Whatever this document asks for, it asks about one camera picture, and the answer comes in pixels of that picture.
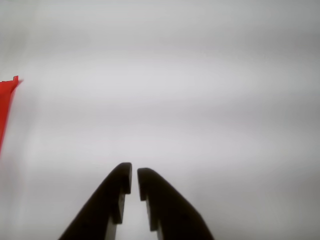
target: white surface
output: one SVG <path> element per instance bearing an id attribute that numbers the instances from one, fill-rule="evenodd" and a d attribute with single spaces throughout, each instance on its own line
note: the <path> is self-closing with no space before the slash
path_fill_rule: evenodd
<path id="1" fill-rule="evenodd" d="M 116 238 L 156 239 L 137 168 L 218 240 L 320 238 L 318 1 L 1 1 L 0 81 L 24 78 L 0 239 L 56 240 L 121 162 Z"/>

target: red plastic piece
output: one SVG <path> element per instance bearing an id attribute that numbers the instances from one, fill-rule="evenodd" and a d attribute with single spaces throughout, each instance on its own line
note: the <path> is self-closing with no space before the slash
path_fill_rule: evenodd
<path id="1" fill-rule="evenodd" d="M 8 114 L 13 100 L 15 89 L 19 84 L 19 77 L 14 76 L 12 81 L 0 82 L 0 153 L 5 137 Z"/>

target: white backdrop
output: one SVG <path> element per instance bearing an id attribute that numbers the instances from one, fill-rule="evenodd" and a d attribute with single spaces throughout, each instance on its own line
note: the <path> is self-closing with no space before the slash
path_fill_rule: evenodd
<path id="1" fill-rule="evenodd" d="M 319 1 L 0 1 L 0 239 L 57 240 L 133 164 L 117 240 L 156 239 L 136 170 L 217 240 L 320 239 Z"/>

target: white wall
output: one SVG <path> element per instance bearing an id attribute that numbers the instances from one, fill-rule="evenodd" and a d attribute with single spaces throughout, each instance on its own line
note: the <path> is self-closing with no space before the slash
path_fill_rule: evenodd
<path id="1" fill-rule="evenodd" d="M 218 240 L 320 239 L 318 1 L 1 1 L 0 239 L 56 240 L 131 162 L 117 240 L 156 239 L 137 168 Z"/>

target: red object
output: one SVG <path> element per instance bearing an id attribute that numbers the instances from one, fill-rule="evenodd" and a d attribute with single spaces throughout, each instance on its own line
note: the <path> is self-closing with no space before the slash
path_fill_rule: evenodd
<path id="1" fill-rule="evenodd" d="M 0 82 L 0 153 L 4 141 L 10 105 L 15 94 L 15 89 L 19 84 L 18 78 L 18 76 L 14 76 L 12 81 Z"/>

